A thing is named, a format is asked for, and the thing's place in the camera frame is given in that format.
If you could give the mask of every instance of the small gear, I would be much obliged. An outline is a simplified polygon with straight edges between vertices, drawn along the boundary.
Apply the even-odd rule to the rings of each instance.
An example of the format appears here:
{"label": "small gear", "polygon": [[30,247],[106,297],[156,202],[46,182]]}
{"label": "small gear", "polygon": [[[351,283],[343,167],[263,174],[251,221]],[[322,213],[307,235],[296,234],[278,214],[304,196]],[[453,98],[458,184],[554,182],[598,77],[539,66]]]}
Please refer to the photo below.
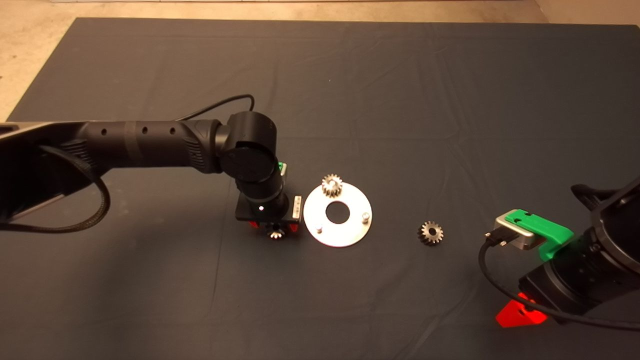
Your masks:
{"label": "small gear", "polygon": [[273,240],[280,240],[284,236],[284,231],[274,230],[269,233],[269,237]]}
{"label": "small gear", "polygon": [[342,179],[336,174],[329,174],[322,179],[322,192],[329,197],[336,197],[342,191]]}
{"label": "small gear", "polygon": [[443,237],[442,227],[433,221],[425,222],[418,230],[418,239],[425,245],[438,245]]}

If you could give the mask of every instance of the round metal disc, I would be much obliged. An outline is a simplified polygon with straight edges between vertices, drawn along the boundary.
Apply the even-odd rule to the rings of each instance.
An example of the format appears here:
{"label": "round metal disc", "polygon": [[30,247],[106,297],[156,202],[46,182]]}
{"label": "round metal disc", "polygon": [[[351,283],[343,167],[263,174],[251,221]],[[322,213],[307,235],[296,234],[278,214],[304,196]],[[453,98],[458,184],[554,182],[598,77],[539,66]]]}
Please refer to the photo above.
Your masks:
{"label": "round metal disc", "polygon": [[[326,216],[327,206],[336,201],[349,208],[349,218],[342,224],[335,224]],[[368,221],[363,223],[365,214],[368,214]],[[326,196],[322,186],[313,189],[305,201],[303,215],[311,235],[331,247],[346,247],[360,241],[369,231],[373,219],[369,199],[360,189],[347,183],[342,183],[342,191],[336,197]]]}

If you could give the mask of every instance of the black cable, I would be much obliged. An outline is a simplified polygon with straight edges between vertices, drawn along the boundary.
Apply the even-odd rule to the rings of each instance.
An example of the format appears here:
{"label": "black cable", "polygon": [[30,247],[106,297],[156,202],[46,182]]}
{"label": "black cable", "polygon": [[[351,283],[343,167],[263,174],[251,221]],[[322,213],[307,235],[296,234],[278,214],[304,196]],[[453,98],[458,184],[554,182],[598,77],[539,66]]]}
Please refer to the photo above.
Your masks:
{"label": "black cable", "polygon": [[218,106],[222,106],[228,102],[232,102],[232,101],[236,101],[236,100],[241,100],[241,99],[250,99],[251,100],[251,105],[249,106],[249,111],[253,111],[253,107],[255,106],[255,99],[253,98],[253,95],[251,94],[243,94],[243,95],[236,95],[236,96],[232,96],[232,97],[227,97],[224,100],[220,100],[214,104],[211,104],[209,106],[207,106],[206,108],[202,108],[194,113],[191,113],[189,115],[183,116],[179,119],[175,119],[175,121],[185,121],[185,120],[189,120],[189,119],[193,119],[196,116],[202,115],[208,111],[211,111],[215,108],[217,108]]}
{"label": "black cable", "polygon": [[550,307],[542,306],[531,301],[525,300],[518,296],[518,294],[513,293],[506,286],[502,285],[493,275],[489,272],[489,269],[486,267],[486,251],[494,246],[495,244],[491,241],[486,241],[482,247],[480,248],[480,253],[478,254],[478,263],[480,265],[480,271],[482,271],[484,277],[501,293],[507,295],[513,300],[523,304],[527,308],[531,308],[534,310],[538,310],[541,313],[552,316],[554,318],[560,320],[566,320],[568,322],[576,322],[581,323],[583,325],[590,325],[596,327],[605,327],[608,329],[616,329],[616,330],[625,330],[625,331],[640,331],[640,323],[638,322],[624,322],[617,320],[605,320],[598,318],[591,318],[588,316],[575,315],[570,313],[565,313],[564,311],[558,311],[555,309],[551,309]]}
{"label": "black cable", "polygon": [[45,233],[45,234],[61,234],[61,233],[73,233],[75,231],[85,230],[98,224],[107,212],[109,211],[109,207],[111,205],[111,197],[109,196],[109,190],[107,186],[104,184],[102,179],[99,176],[96,176],[93,173],[91,165],[87,162],[75,157],[74,155],[69,154],[68,152],[62,151],[60,149],[56,149],[51,146],[40,146],[41,150],[46,152],[47,154],[51,154],[53,156],[57,156],[62,160],[67,161],[71,165],[73,165],[78,171],[80,171],[87,179],[89,179],[92,183],[94,183],[98,190],[100,190],[100,195],[102,196],[102,202],[98,210],[87,218],[86,220],[79,222],[74,225],[61,226],[61,227],[43,227],[43,226],[34,226],[34,225],[25,225],[25,224],[0,224],[0,231],[20,231],[23,233]]}

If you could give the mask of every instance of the concrete floor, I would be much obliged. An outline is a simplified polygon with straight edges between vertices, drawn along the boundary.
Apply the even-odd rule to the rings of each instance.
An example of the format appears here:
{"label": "concrete floor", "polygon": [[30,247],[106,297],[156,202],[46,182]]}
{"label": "concrete floor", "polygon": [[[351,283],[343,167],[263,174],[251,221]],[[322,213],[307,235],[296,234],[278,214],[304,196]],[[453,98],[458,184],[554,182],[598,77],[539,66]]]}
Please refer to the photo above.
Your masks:
{"label": "concrete floor", "polygon": [[9,116],[76,17],[639,24],[639,4],[638,0],[348,3],[50,3],[48,0],[0,0],[0,121]]}

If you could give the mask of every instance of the cable connector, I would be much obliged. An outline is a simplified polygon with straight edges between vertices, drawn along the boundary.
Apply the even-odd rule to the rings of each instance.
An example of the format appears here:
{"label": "cable connector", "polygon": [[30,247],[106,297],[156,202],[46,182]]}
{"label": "cable connector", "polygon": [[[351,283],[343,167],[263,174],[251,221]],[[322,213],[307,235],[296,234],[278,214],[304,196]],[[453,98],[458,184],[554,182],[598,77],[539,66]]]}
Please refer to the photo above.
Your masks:
{"label": "cable connector", "polygon": [[488,242],[491,247],[496,245],[505,246],[519,236],[520,234],[504,226],[498,226],[489,233],[484,234],[486,242]]}

